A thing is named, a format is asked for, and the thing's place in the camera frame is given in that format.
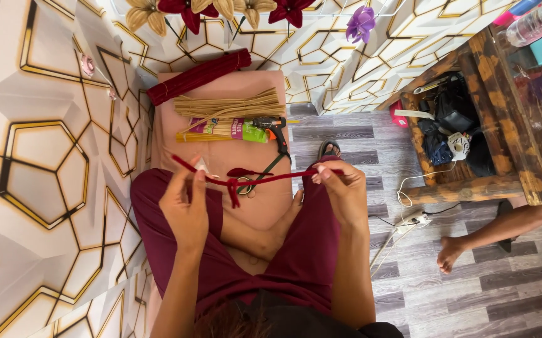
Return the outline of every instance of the power strip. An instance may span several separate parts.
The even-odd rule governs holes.
[[[396,225],[396,231],[398,233],[406,233],[410,230],[410,228],[413,227],[424,227],[427,224],[431,222],[431,219],[427,217],[427,214],[423,210],[417,211],[411,215],[409,215],[407,218],[404,218],[402,221],[400,221]]]

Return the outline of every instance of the red velvet flower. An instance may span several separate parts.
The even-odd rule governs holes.
[[[158,10],[165,13],[181,14],[185,26],[195,35],[200,33],[200,14],[217,18],[219,12],[212,4],[199,13],[192,12],[192,0],[160,0]]]
[[[269,14],[269,23],[286,19],[296,28],[302,27],[302,10],[315,0],[275,0],[277,9]]]

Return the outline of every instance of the hair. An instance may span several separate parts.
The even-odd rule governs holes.
[[[200,315],[194,338],[267,338],[270,326],[260,309],[256,318],[243,313],[234,302],[218,301]]]

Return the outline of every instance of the gray vinyl floor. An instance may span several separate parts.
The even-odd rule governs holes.
[[[419,175],[420,168],[408,129],[391,123],[388,112],[320,117],[311,105],[291,105],[289,112],[291,120],[300,120],[290,124],[292,170],[306,169],[317,158],[320,143],[336,139],[342,157],[367,175],[370,215],[395,223],[401,213],[406,217],[454,205],[406,208],[398,203],[401,181]],[[292,185],[296,190],[302,181],[295,179]],[[420,186],[423,180],[407,180],[408,185]],[[497,204],[461,204],[432,216],[429,226],[398,242],[373,277],[377,319],[393,323],[410,338],[542,338],[542,227],[519,237],[511,254],[495,245],[465,252],[451,275],[440,273],[436,265],[440,237],[484,226],[496,216]],[[374,257],[393,227],[370,217],[369,228]]]

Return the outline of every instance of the flip-flop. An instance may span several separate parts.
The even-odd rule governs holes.
[[[325,151],[329,144],[331,144],[333,146],[332,150]],[[329,138],[329,139],[323,141],[323,143],[321,143],[321,146],[319,148],[319,155],[317,156],[317,159],[321,159],[321,157],[323,157],[324,155],[334,155],[334,156],[336,156],[337,153],[335,152],[335,149],[337,149],[337,150],[340,149],[340,146],[338,145],[336,140],[333,140],[333,139]]]
[[[499,217],[501,215],[504,215],[505,213],[510,212],[513,210],[513,206],[511,205],[511,202],[509,200],[504,200],[498,204],[498,210],[496,211],[496,216]],[[505,250],[507,253],[511,253],[513,242],[515,242],[515,238],[507,238],[503,239],[502,241],[498,241],[499,247],[502,248],[502,250]]]

